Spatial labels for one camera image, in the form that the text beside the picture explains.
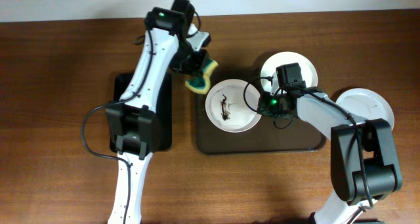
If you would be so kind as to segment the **green yellow sponge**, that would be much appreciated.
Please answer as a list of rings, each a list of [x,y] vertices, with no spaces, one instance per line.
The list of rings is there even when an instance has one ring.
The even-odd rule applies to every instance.
[[[195,94],[206,95],[211,88],[211,75],[218,66],[215,60],[208,58],[205,61],[203,75],[186,80],[184,85]]]

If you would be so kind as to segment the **white plate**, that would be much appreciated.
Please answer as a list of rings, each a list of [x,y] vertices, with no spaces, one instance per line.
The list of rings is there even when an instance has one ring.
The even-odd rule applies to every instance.
[[[241,133],[254,127],[261,115],[256,109],[260,98],[259,91],[251,84],[243,92],[247,82],[241,79],[226,79],[217,83],[208,92],[205,100],[207,117],[217,128],[229,133]]]
[[[394,112],[390,104],[378,93],[364,88],[354,88],[341,93],[336,103],[356,114],[369,120],[384,119],[391,129],[394,129]]]
[[[276,53],[269,57],[261,68],[260,77],[273,76],[276,67],[291,63],[299,64],[307,87],[316,87],[318,85],[318,74],[313,63],[305,56],[290,51]]]

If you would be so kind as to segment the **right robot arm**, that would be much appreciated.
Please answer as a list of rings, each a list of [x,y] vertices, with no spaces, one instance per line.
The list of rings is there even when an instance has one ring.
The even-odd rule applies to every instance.
[[[298,63],[279,66],[265,78],[256,112],[273,119],[300,119],[331,143],[333,192],[309,223],[354,223],[376,202],[402,188],[403,177],[390,124],[369,120],[333,102],[318,87],[307,87]]]

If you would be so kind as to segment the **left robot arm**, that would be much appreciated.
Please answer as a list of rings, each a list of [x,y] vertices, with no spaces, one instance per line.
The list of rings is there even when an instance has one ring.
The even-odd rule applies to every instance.
[[[140,60],[126,90],[106,106],[110,137],[119,171],[109,223],[140,223],[146,171],[155,152],[163,150],[164,132],[157,110],[164,99],[162,85],[168,70],[189,75],[185,86],[194,93],[209,92],[217,68],[205,47],[211,36],[192,22],[196,15],[188,0],[174,0],[170,9],[148,12]]]

